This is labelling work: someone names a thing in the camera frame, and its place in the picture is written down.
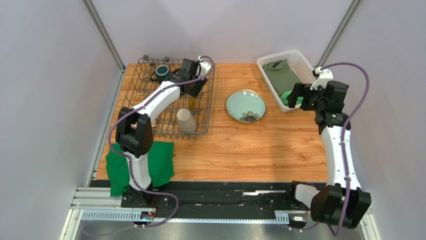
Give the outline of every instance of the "metal wire basket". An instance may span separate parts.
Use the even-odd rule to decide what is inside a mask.
[[[183,59],[169,59],[165,58],[148,58],[144,55],[137,62],[131,81],[128,85],[123,104],[121,107],[132,108],[145,100],[151,95],[160,84],[151,81],[151,74],[155,71],[156,67],[160,65],[167,65],[170,71],[180,68]],[[152,127],[154,135],[159,137],[171,138],[190,138],[201,137],[209,131],[210,113],[212,110],[212,97],[213,97],[213,84],[215,80],[215,69],[206,77],[207,83],[202,88],[201,92],[196,98],[188,94],[181,96],[178,100],[170,104],[158,117],[155,119],[156,126]],[[178,119],[176,113],[179,109],[188,109],[197,124],[197,128],[192,132],[182,132],[179,130]]]

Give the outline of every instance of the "wood grain surface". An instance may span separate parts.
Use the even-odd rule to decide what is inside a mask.
[[[113,122],[124,101],[136,64],[129,64]],[[197,139],[155,137],[174,142],[172,180],[191,181],[309,181],[327,180],[324,145],[313,111],[282,113],[256,64],[216,65],[209,131]],[[265,101],[266,113],[258,121],[242,123],[227,112],[225,102],[237,90],[250,89]],[[107,179],[105,143],[96,178]]]

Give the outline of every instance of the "white paper cup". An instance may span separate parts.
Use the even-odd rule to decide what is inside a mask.
[[[194,132],[197,129],[197,122],[188,109],[179,109],[179,111],[176,113],[176,117],[179,124],[179,129],[182,132]]]

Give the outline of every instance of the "green cloth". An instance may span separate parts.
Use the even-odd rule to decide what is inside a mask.
[[[112,147],[123,153],[118,143]],[[173,142],[154,141],[148,152],[148,170],[154,188],[169,183],[175,175],[173,171]],[[121,196],[129,188],[130,174],[126,157],[119,156],[111,150],[106,155],[106,172],[111,182],[111,197]]]
[[[290,90],[290,91],[285,91],[285,92],[283,92],[283,93],[279,96],[279,98],[281,99],[281,102],[282,102],[284,105],[286,105],[287,107],[289,106],[289,101],[287,101],[287,96],[288,96],[288,95],[290,95],[291,93],[292,93],[292,90]],[[302,96],[298,97],[298,98],[297,98],[297,101],[296,101],[296,105],[297,105],[297,104],[302,104],[302,101],[303,101],[303,97],[302,97]]]
[[[296,83],[301,83],[301,80],[287,64],[287,59],[267,63],[263,65],[262,68],[279,96],[285,91],[293,90]]]

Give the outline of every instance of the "mug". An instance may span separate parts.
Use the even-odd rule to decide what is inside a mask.
[[[151,81],[155,82],[157,81],[159,84],[161,84],[164,80],[164,78],[170,74],[170,68],[167,65],[160,65],[155,69],[155,72],[151,75]]]

